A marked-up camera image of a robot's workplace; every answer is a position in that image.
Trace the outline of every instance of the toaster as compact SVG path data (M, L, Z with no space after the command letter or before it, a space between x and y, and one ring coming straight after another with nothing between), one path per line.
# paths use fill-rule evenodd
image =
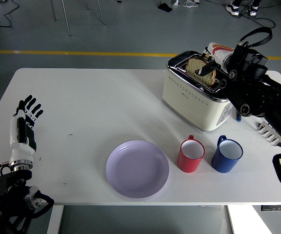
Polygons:
M168 61L162 98L201 130L212 131L227 120L233 107L219 87L226 74L217 69L215 83L208 87L186 73L190 58L204 60L198 52L186 51Z

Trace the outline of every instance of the red mug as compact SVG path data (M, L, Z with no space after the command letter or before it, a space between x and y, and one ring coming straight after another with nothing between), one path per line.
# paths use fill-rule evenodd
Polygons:
M205 153L202 143L194 139L193 135L190 135L187 140L181 144L181 149L178 158L178 167L186 173L194 172Z

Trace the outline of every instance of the plate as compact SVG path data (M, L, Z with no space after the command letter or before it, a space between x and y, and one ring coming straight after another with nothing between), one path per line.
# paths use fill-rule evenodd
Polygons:
M169 177L169 163L155 144L132 140L119 145L110 154L106 176L121 195L146 198L162 189Z

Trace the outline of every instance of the blue mug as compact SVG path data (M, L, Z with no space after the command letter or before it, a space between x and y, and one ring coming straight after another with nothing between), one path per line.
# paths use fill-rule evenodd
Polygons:
M239 143L222 135L219 137L217 150L211 160L212 167L221 173L230 172L242 155L243 150Z

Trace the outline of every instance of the gray floor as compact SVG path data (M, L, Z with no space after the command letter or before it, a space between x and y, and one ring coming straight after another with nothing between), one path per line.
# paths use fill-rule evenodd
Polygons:
M157 8L159 0L122 0L122 3L100 0L106 25L102 23L95 0L87 0L88 11L84 0L65 0L71 32L68 36L60 0L53 0L56 21L50 0L15 2L20 7L8 16L12 27L0 27L0 99L15 71L23 67L165 69L170 57L163 54L186 50L202 52L210 42L235 47L242 36L259 27L244 16L238 19L229 15L222 5L229 0L200 0L196 8L172 6L170 13ZM162 2L170 6L169 0ZM11 0L0 3L0 25L9 25L3 14L15 7ZM257 18L268 18L276 24L273 39L257 50L273 58L266 64L269 70L281 73L281 60L274 58L281 57L281 0L263 0ZM269 20L256 21L273 27ZM261 37L255 35L249 42L256 42ZM157 53L160 56L8 54L8 50ZM281 212L259 214L273 234L281 233ZM49 215L33 223L44 229L31 228L29 233L46 233ZM60 233L229 234L231 228L225 207L209 211L199 207L75 206L65 208Z

